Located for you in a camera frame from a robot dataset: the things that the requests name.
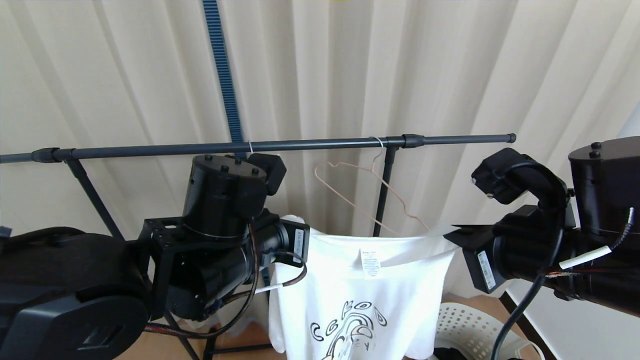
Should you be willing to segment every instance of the shirt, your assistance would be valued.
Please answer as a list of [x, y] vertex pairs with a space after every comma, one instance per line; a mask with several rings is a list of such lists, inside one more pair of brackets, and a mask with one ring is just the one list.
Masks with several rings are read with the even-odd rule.
[[[428, 358], [455, 248], [433, 234], [357, 238], [312, 229], [307, 276], [270, 294], [273, 348], [293, 360]], [[271, 283], [299, 273], [277, 263]]]

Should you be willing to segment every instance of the beige curtain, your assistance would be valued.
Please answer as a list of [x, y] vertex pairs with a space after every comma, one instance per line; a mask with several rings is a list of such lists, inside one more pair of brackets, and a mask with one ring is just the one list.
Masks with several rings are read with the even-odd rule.
[[[567, 154], [613, 138], [640, 99], [639, 1], [220, 1], [249, 140], [517, 133], [512, 146], [570, 184]], [[199, 1], [0, 3], [0, 149], [229, 141]], [[391, 183], [429, 225], [516, 208], [470, 183], [506, 144], [400, 150]], [[283, 152], [269, 200], [329, 233], [372, 222], [313, 174], [369, 166], [377, 149]], [[179, 215], [189, 156], [84, 162], [128, 238]], [[381, 158], [377, 169], [381, 172]], [[319, 173], [374, 214], [366, 172]], [[2, 224], [105, 232], [64, 164], [0, 165]], [[389, 198], [385, 221], [420, 232]]]

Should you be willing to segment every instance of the brown floor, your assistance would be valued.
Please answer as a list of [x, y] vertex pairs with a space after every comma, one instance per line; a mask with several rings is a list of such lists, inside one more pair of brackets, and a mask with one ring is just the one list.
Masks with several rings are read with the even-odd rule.
[[[459, 297], [445, 297], [446, 301], [455, 301], [460, 304], [474, 307], [480, 311], [484, 311], [494, 318], [504, 322], [507, 320], [509, 313], [504, 308], [500, 300], [491, 297], [474, 297], [472, 299], [463, 299]], [[520, 328], [517, 326], [513, 329], [519, 336], [525, 337]], [[193, 348], [198, 354], [204, 351], [204, 340], [190, 340]], [[255, 323], [247, 327], [242, 335], [231, 337], [224, 334], [218, 338], [216, 348], [230, 348], [247, 345], [258, 345], [269, 343], [269, 337], [265, 330]], [[538, 360], [535, 350], [527, 347], [522, 350], [524, 360]], [[129, 348], [124, 354], [117, 357], [117, 360], [190, 360], [184, 351], [180, 341], [171, 336], [143, 333], [136, 343]], [[260, 360], [286, 360], [285, 354], [278, 354], [273, 349], [256, 350], [251, 352], [240, 352], [233, 354], [218, 354], [213, 360], [240, 360], [240, 359], [260, 359]]]

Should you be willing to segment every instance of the clothes hanger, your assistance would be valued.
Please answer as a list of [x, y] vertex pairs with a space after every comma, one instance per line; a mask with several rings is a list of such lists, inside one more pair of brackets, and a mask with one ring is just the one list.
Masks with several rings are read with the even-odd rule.
[[353, 167], [353, 168], [357, 168], [359, 170], [364, 170], [366, 172], [370, 172], [372, 173], [374, 176], [376, 176], [378, 178], [378, 180], [380, 180], [397, 198], [398, 200], [400, 200], [400, 202], [402, 203], [403, 206], [403, 210], [404, 210], [404, 214], [407, 217], [410, 217], [412, 219], [416, 219], [418, 220], [418, 222], [420, 223], [420, 225], [422, 225], [427, 232], [430, 231], [429, 227], [417, 216], [415, 215], [411, 215], [407, 212], [406, 210], [406, 203], [405, 201], [402, 199], [402, 197], [400, 195], [398, 195], [398, 193], [396, 192], [395, 189], [393, 189], [393, 187], [391, 187], [386, 181], [384, 181], [382, 179], [382, 177], [380, 177], [376, 171], [375, 171], [375, 166], [376, 166], [376, 160], [382, 155], [383, 150], [385, 149], [385, 145], [382, 143], [382, 140], [380, 140], [379, 138], [374, 137], [374, 139], [376, 139], [377, 141], [380, 142], [380, 153], [378, 155], [376, 155], [375, 158], [373, 158], [373, 161], [371, 162], [371, 168], [365, 168], [365, 167], [359, 167], [358, 165], [354, 165], [354, 164], [350, 164], [350, 163], [345, 163], [345, 162], [338, 162], [336, 164], [333, 164], [330, 161], [326, 161], [324, 163], [320, 163], [318, 165], [316, 165], [316, 167], [314, 167], [314, 174], [316, 175], [316, 178], [318, 180], [320, 180], [321, 183], [323, 183], [326, 187], [329, 188], [329, 190], [333, 191], [336, 195], [338, 195], [340, 198], [342, 198], [342, 200], [346, 201], [349, 203], [349, 205], [353, 206], [356, 210], [358, 210], [359, 212], [363, 213], [366, 217], [370, 218], [371, 220], [373, 220], [373, 222], [375, 222], [376, 224], [384, 227], [385, 229], [389, 230], [391, 233], [397, 235], [397, 236], [401, 236], [398, 232], [392, 230], [391, 228], [387, 227], [385, 224], [382, 224], [380, 221], [377, 221], [375, 218], [373, 218], [370, 214], [368, 214], [366, 211], [364, 211], [360, 206], [357, 206], [356, 204], [354, 204], [353, 202], [351, 202], [349, 199], [347, 199], [345, 196], [343, 196], [343, 194], [341, 194], [340, 192], [338, 192], [338, 190], [334, 189], [333, 187], [331, 187], [331, 185], [327, 184], [326, 181], [324, 181], [322, 178], [320, 178], [320, 176], [318, 175], [318, 168], [324, 165], [329, 164], [329, 166], [331, 166], [332, 168], [336, 168], [339, 167], [340, 165], [345, 165], [348, 167]]

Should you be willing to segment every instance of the laundry basket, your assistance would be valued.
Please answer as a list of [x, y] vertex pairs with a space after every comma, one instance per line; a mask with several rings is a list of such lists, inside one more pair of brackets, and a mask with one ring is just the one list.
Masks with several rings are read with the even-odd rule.
[[[440, 305], [435, 347], [458, 349], [468, 360], [487, 360], [491, 358], [493, 343], [501, 327], [501, 322], [480, 310], [455, 302], [444, 302]], [[536, 349], [540, 359], [545, 360], [542, 350], [536, 344], [519, 337], [513, 331], [509, 331], [502, 343], [498, 359], [520, 359], [520, 350], [530, 344]]]

